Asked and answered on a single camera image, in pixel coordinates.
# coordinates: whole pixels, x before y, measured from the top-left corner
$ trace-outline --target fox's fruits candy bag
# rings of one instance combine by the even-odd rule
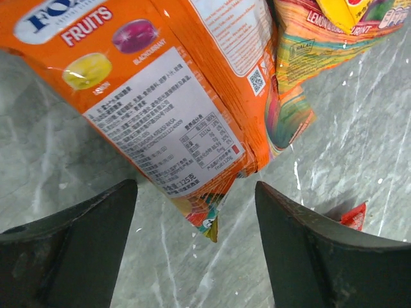
[[[215,241],[224,196],[268,163],[278,134],[265,123],[277,95],[265,0],[0,0],[0,14],[0,47]],[[309,123],[301,106],[286,115]],[[305,124],[291,122],[289,140]]]
[[[317,0],[328,9],[345,0]],[[280,97],[324,69],[354,58],[402,27],[411,0],[375,0],[349,34],[315,0],[274,0],[281,22],[277,50]]]

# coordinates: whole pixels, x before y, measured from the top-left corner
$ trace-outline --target gray floor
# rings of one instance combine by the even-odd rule
[[[368,200],[364,231],[411,241],[410,23],[305,83],[317,122],[238,180],[211,243],[25,65],[0,54],[0,231],[138,178],[112,307],[273,307],[253,190],[264,180],[325,213]]]

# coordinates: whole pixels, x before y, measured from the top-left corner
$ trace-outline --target nutrition label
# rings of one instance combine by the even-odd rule
[[[240,150],[220,120],[212,112],[201,120],[180,141],[202,169],[219,170],[230,162],[230,154]]]
[[[233,71],[240,77],[253,68],[271,37],[265,0],[190,0]]]
[[[244,153],[173,47],[84,116],[168,196],[185,196]]]

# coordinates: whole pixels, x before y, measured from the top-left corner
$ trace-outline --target candy bag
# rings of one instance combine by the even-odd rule
[[[335,16],[329,13],[330,8],[345,5],[345,0],[317,2],[328,8],[330,18]],[[330,21],[324,16],[317,2],[274,0],[281,23],[276,71],[280,97],[304,80],[354,58],[385,35],[400,29],[411,5],[411,0],[375,0],[360,22],[351,28],[350,34],[346,34],[336,26],[340,24],[337,20]]]
[[[286,112],[266,126],[267,110],[282,104],[264,0],[0,0],[0,13],[0,47],[213,241],[233,181],[313,119],[304,100],[284,101]]]

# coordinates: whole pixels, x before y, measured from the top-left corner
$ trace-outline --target qr code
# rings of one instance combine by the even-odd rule
[[[247,79],[249,80],[249,83],[250,83],[250,86],[252,87],[254,95],[257,96],[261,92],[261,90],[263,90],[265,86],[265,80],[264,80],[263,75],[261,74],[261,71],[259,70],[258,65],[247,76]]]

